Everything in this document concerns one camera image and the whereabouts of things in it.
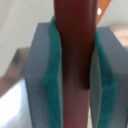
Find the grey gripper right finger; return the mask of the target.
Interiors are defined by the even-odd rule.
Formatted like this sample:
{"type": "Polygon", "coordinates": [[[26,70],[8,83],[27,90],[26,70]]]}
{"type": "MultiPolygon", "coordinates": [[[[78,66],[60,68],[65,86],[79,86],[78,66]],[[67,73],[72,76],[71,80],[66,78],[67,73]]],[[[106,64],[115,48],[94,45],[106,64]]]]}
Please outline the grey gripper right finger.
{"type": "Polygon", "coordinates": [[[109,27],[96,30],[90,92],[93,128],[128,128],[128,52],[109,27]]]}

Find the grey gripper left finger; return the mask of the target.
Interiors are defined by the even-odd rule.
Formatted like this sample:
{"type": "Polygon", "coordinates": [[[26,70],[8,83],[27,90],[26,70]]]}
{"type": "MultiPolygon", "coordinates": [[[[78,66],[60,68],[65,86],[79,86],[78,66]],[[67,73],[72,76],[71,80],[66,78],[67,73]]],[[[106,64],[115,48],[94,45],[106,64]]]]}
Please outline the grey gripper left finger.
{"type": "Polygon", "coordinates": [[[32,128],[63,128],[62,49],[54,20],[38,24],[22,74],[32,128]]]}

